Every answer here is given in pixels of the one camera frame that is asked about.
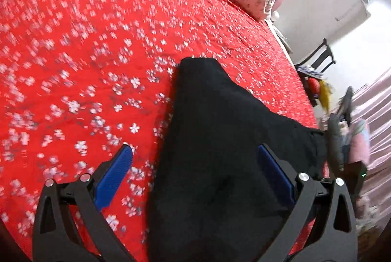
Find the red bedsheet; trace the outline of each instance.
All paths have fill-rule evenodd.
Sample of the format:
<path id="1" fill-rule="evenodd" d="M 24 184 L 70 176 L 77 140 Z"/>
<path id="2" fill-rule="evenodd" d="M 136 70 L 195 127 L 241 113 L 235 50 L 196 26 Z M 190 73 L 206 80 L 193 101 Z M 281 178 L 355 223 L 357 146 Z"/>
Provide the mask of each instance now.
<path id="1" fill-rule="evenodd" d="M 44 181 L 93 172 L 128 142 L 132 169 L 102 213 L 147 260 L 144 205 L 189 56 L 218 59 L 273 112 L 315 126 L 268 26 L 228 0 L 0 0 L 0 215 L 28 255 Z"/>

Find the pink curtain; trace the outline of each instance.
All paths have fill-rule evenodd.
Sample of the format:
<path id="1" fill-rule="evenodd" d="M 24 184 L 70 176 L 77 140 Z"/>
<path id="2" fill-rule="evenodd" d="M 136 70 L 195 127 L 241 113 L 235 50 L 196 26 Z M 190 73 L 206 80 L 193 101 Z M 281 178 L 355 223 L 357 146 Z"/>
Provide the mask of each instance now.
<path id="1" fill-rule="evenodd" d="M 391 216 L 391 68 L 353 96 L 353 120 L 364 118 L 370 129 L 370 161 L 361 196 L 376 208 L 374 222 L 383 229 Z"/>

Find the chair backrest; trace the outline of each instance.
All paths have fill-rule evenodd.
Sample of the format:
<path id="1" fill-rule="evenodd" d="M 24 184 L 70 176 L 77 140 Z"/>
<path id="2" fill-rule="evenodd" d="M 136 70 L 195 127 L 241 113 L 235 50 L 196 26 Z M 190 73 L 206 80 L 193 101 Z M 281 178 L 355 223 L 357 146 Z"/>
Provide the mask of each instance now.
<path id="1" fill-rule="evenodd" d="M 331 57 L 331 62 L 321 71 L 321 73 L 324 73 L 328 67 L 330 67 L 332 64 L 337 63 L 334 59 L 333 52 L 331 51 L 330 46 L 327 44 L 327 39 L 323 39 L 323 43 L 318 46 L 317 49 L 315 49 L 307 58 L 305 58 L 302 62 L 297 64 L 296 66 L 302 66 L 306 62 L 308 62 L 315 54 L 317 54 L 319 51 L 322 51 L 320 56 L 314 61 L 314 63 L 311 65 L 312 68 L 315 70 L 322 64 L 322 62 L 325 61 L 327 57 Z"/>

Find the mattress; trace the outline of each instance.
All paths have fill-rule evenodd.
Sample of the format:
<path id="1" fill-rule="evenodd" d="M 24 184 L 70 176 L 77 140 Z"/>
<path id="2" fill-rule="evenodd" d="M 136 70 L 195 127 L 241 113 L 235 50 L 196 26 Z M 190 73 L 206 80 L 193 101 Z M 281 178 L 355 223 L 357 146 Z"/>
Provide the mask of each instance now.
<path id="1" fill-rule="evenodd" d="M 185 57 L 216 58 L 271 111 L 316 126 L 267 24 L 229 0 L 0 0 L 0 215 L 27 255 L 45 180 L 92 173 L 127 142 L 132 168 L 102 214 L 147 261 L 145 202 Z"/>

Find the bed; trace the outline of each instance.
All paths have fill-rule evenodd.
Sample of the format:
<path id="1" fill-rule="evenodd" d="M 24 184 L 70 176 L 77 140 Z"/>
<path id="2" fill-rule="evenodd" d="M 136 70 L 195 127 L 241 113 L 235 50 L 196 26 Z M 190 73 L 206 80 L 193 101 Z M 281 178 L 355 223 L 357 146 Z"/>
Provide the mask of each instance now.
<path id="1" fill-rule="evenodd" d="M 217 59 L 271 111 L 316 126 L 268 24 L 230 0 L 0 0 L 0 10 L 0 215 L 28 256 L 45 180 L 92 173 L 127 142 L 132 168 L 102 214 L 147 261 L 145 202 L 182 58 Z"/>

